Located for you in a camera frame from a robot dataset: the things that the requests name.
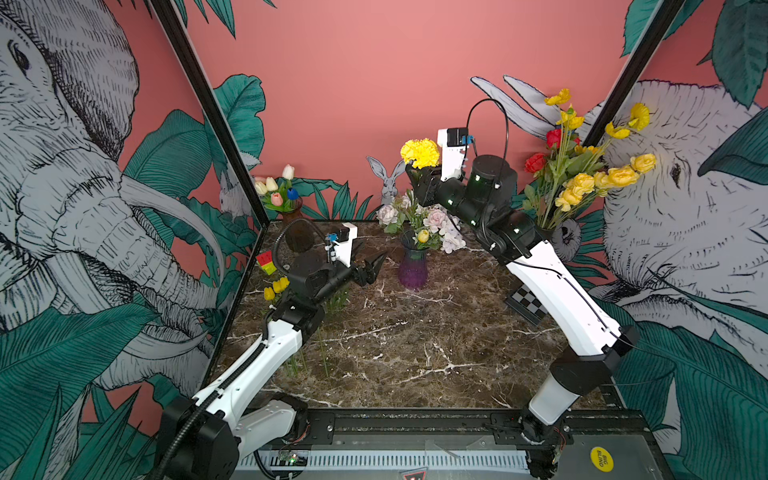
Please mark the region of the yellow carnation stem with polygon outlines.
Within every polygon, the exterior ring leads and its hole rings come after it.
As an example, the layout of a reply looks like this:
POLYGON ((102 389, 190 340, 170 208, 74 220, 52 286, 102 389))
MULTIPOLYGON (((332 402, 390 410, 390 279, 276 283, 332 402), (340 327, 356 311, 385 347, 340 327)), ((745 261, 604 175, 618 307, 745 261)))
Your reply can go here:
POLYGON ((325 311, 329 316, 335 316, 344 311, 349 304, 348 289, 344 288, 334 293, 325 303, 325 311))

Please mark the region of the purple glass vase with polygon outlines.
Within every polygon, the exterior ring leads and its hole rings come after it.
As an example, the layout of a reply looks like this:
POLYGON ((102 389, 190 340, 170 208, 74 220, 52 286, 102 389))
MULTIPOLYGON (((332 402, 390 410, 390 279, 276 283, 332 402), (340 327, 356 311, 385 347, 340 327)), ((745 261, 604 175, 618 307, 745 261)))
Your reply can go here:
POLYGON ((405 248, 398 269, 400 284, 406 289, 420 290, 428 281, 427 253, 425 250, 405 248))

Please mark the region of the brown ribbed glass vase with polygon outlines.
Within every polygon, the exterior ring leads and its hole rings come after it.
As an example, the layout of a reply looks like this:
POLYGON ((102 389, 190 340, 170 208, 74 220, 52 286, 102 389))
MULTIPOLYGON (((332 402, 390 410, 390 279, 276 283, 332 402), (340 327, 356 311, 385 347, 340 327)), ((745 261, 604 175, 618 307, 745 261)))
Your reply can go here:
POLYGON ((303 253, 314 245, 315 234, 312 226, 303 222, 304 215, 301 210, 282 214, 283 226, 286 229, 285 241, 290 250, 295 253, 303 253))

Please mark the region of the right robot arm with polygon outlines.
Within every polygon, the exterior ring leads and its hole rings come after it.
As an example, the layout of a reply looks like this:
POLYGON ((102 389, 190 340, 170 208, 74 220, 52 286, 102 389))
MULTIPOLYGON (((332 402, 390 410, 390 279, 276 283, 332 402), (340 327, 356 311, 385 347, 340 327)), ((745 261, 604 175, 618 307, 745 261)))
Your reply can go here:
POLYGON ((438 204, 472 230, 476 240, 521 280, 564 333, 568 345, 520 414, 523 438, 549 440, 566 411, 608 382, 638 341, 603 311, 567 270, 554 247, 524 212, 511 206, 517 174, 495 155, 474 159, 471 171, 407 163, 416 203, 438 204))

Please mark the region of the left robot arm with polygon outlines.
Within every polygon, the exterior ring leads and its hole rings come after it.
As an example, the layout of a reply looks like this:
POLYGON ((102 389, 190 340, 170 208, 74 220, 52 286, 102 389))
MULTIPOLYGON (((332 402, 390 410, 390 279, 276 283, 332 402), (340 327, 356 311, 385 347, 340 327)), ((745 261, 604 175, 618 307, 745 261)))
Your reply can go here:
POLYGON ((374 283, 386 258, 379 253, 356 261, 362 243, 352 223, 318 236, 321 252, 306 251, 280 271, 289 285, 257 340, 208 386, 164 409, 149 478, 228 479, 242 456, 277 439, 303 438, 309 427, 305 402, 281 394, 256 411, 247 409, 317 331, 325 302, 348 282, 374 283))

